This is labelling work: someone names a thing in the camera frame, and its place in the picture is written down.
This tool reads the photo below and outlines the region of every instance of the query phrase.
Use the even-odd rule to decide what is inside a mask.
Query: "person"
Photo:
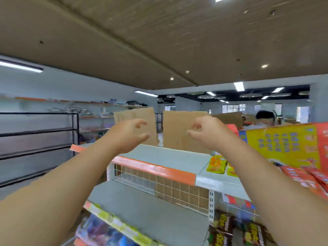
[[[149,137],[134,133],[144,124],[141,119],[116,124],[86,150],[2,200],[1,245],[58,246],[110,161]],[[199,117],[192,128],[201,128],[188,131],[193,139],[222,153],[235,168],[279,245],[327,244],[325,200],[278,171],[217,118]]]
[[[243,130],[265,128],[276,124],[276,115],[272,111],[259,111],[256,113],[254,124],[245,126]]]

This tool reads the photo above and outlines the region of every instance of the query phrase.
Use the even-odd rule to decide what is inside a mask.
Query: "black ceiling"
[[[277,87],[266,87],[266,88],[255,88],[255,89],[247,89],[245,91],[237,92],[236,90],[228,90],[228,91],[212,91],[214,94],[218,96],[226,96],[225,101],[229,102],[238,102],[238,101],[257,101],[262,97],[250,97],[250,98],[242,98],[240,95],[248,94],[248,93],[261,93],[263,96],[269,96]],[[300,91],[309,91],[310,85],[298,85],[298,86],[285,86],[285,88],[279,92],[279,94],[283,93],[291,93],[290,96],[287,97],[269,97],[266,100],[290,100],[290,99],[308,99],[307,95],[299,95]],[[187,93],[174,94],[177,97],[183,97],[191,100],[195,100],[198,102],[219,102],[219,99],[199,99],[198,96],[207,95],[206,92],[204,94],[199,95],[190,95]],[[160,103],[173,103],[175,98],[167,98],[167,95],[160,95],[159,98],[162,98],[164,102]]]

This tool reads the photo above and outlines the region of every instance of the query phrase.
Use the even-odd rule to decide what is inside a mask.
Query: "ceiling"
[[[215,94],[217,97],[225,97],[224,101],[229,101],[229,102],[241,102],[241,101],[257,101],[261,100],[263,96],[270,96],[273,95],[272,93],[276,87],[266,87],[266,88],[253,88],[253,89],[247,89],[245,91],[237,92],[236,90],[228,90],[228,91],[212,91],[213,94]],[[310,85],[299,85],[299,86],[285,86],[283,90],[281,90],[279,93],[276,94],[284,94],[284,93],[290,93],[290,96],[286,97],[269,97],[266,99],[266,101],[269,100],[290,100],[290,99],[309,99],[309,95],[299,95],[298,93],[301,91],[310,91]],[[258,93],[262,95],[262,97],[240,97],[241,95],[245,94],[255,94]],[[195,100],[198,102],[219,102],[219,99],[199,99],[199,96],[202,95],[207,95],[209,96],[206,92],[200,92],[198,95],[191,95],[187,93],[179,93],[179,94],[174,94],[174,96],[177,97],[183,97],[191,100]],[[169,98],[168,96],[170,95],[159,95],[159,98],[163,99],[163,102],[158,102],[159,104],[161,103],[173,103],[175,98]]]
[[[151,90],[325,74],[327,10],[328,0],[0,0],[0,54]]]

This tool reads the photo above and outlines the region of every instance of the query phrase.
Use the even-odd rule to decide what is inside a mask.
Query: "cardboard flap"
[[[164,111],[163,147],[210,154],[211,150],[192,139],[187,130],[197,117],[208,115],[206,111]]]
[[[243,128],[243,114],[241,112],[231,112],[212,115],[224,124],[235,124],[238,129]]]
[[[135,132],[137,134],[150,133],[150,138],[148,138],[148,140],[146,140],[143,144],[158,146],[157,132],[156,132],[156,117],[154,113],[154,108],[149,107],[149,108],[139,108],[135,110],[114,112],[115,124],[124,120],[129,120],[134,118],[141,118],[147,122],[147,125],[141,125],[140,128],[135,129]]]

